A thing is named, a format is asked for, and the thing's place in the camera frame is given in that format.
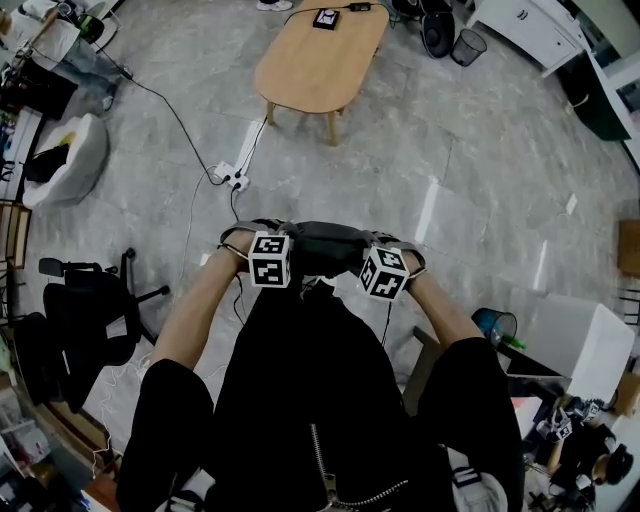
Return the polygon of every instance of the trash can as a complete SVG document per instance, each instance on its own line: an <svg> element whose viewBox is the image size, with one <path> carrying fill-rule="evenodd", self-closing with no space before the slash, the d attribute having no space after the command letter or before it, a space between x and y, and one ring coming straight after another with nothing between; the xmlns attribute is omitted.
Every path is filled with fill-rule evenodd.
<svg viewBox="0 0 640 512"><path fill-rule="evenodd" d="M486 51L487 43L480 34L463 28L453 45L451 58L461 66L467 67Z"/></svg>
<svg viewBox="0 0 640 512"><path fill-rule="evenodd" d="M518 321L513 313L480 308L471 319L494 346L497 346L505 336L515 338L518 330Z"/></svg>

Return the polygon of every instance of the black backpack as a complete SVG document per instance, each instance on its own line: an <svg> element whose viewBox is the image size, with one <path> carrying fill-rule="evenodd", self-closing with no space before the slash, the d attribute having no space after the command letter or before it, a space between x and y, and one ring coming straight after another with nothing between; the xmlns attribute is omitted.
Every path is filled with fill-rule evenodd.
<svg viewBox="0 0 640 512"><path fill-rule="evenodd" d="M36 183L47 183L55 172L67 163L68 154L69 144L38 153L24 164L24 177Z"/></svg>

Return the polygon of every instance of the wooden coffee table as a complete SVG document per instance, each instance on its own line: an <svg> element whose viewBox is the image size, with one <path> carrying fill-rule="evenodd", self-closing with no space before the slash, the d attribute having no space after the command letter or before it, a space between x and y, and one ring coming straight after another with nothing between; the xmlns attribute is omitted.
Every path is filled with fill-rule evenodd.
<svg viewBox="0 0 640 512"><path fill-rule="evenodd" d="M255 87L267 100L267 122L276 105L308 114L328 114L329 139L338 143L336 112L342 114L360 90L384 34L389 13L382 5L370 11L340 9L335 30L313 27L316 9L350 1L305 0L271 43L258 64Z"/></svg>

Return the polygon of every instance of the marble floor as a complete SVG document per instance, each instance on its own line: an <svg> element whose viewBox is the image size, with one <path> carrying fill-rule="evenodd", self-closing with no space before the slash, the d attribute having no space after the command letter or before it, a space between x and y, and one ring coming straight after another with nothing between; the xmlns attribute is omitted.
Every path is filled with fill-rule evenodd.
<svg viewBox="0 0 640 512"><path fill-rule="evenodd" d="M126 0L118 14L124 27L108 53L167 97L207 165L234 163L249 124L264 118L253 73L287 14L258 12L253 0ZM510 310L526 339L547 292L616 307L616 221L638 217L638 177L620 144L600 141L565 112L555 76L542 80L523 52L478 29L488 51L461 68L429 58L416 24L388 28L361 93L338 118L337 147L327 144L325 119L277 109L236 209L244 219L323 220L418 236L429 269L465 310ZM69 111L95 104L79 91ZM206 180L197 188L185 249L202 170L175 118L157 97L123 84L105 119L111 152L95 189L76 206L34 212L20 306L42 310L48 279L37 273L40 257L111 265L133 246L136 292L162 284L174 291L143 305L143 318L159 331L203 254L234 221L229 189ZM568 215L572 194L578 202ZM386 305L359 295L352 280L338 287L382 335ZM256 293L244 288L249 310ZM237 293L234 283L216 314L197 367L203 377L231 356L241 327L231 307ZM406 298L394 306L387 334L399 381L418 354L414 325L430 329ZM132 366L116 369L115 388L105 385L113 384L105 369L85 405L118 448L140 388L133 366L150 349L141 342ZM223 378L222 370L206 379L214 398Z"/></svg>

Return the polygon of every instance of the power adapter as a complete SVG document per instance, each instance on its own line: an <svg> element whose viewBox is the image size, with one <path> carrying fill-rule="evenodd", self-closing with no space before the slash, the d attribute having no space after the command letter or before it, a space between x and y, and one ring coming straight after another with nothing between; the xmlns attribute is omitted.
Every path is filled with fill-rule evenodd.
<svg viewBox="0 0 640 512"><path fill-rule="evenodd" d="M349 10L352 12L370 11L371 2L353 2L347 7L349 7Z"/></svg>

